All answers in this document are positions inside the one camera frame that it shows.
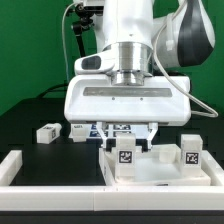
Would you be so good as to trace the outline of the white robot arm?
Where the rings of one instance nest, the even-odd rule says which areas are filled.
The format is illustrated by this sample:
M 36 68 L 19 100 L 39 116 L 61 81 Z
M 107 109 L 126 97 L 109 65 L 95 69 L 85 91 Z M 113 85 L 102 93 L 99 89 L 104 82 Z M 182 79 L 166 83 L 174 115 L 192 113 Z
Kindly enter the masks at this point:
M 182 126 L 195 113 L 186 76 L 166 70 L 202 64 L 215 34 L 202 0 L 153 16 L 155 0 L 74 0 L 80 25 L 93 27 L 97 52 L 74 64 L 64 114 L 71 123 L 144 124 L 151 142 L 158 127 Z

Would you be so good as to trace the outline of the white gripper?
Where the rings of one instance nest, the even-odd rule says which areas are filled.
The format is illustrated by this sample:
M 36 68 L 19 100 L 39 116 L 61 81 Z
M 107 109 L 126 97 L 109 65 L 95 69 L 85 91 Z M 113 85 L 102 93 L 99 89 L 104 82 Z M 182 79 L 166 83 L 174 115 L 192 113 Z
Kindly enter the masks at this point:
M 114 86 L 107 75 L 113 66 L 106 53 L 78 59 L 64 106 L 64 115 L 71 123 L 97 122 L 105 151 L 110 152 L 113 143 L 105 135 L 105 122 L 149 123 L 144 125 L 142 143 L 142 151 L 148 152 L 158 124 L 182 126 L 190 119 L 189 99 L 165 77 L 146 77 L 142 86 Z

